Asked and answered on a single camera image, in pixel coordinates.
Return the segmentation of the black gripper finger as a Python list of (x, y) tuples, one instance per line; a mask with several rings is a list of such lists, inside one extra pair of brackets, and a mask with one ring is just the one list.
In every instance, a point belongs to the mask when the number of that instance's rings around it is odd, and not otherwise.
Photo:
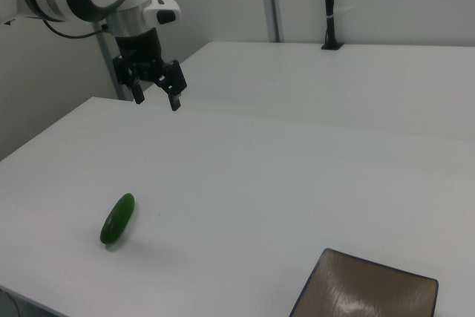
[(154, 83), (167, 93), (172, 111), (177, 111), (181, 106), (180, 95), (187, 88), (180, 63), (177, 60), (164, 62), (158, 70)]
[(145, 100), (137, 72), (119, 55), (113, 59), (114, 71), (119, 84), (125, 85), (132, 93), (136, 104)]

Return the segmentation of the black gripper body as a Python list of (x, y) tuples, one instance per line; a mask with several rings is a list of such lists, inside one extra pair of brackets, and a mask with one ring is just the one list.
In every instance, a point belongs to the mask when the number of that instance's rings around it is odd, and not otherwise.
[(136, 36), (116, 37), (119, 56), (113, 66), (119, 83), (132, 83), (135, 79), (148, 82), (166, 78), (170, 64), (162, 58), (157, 29)]

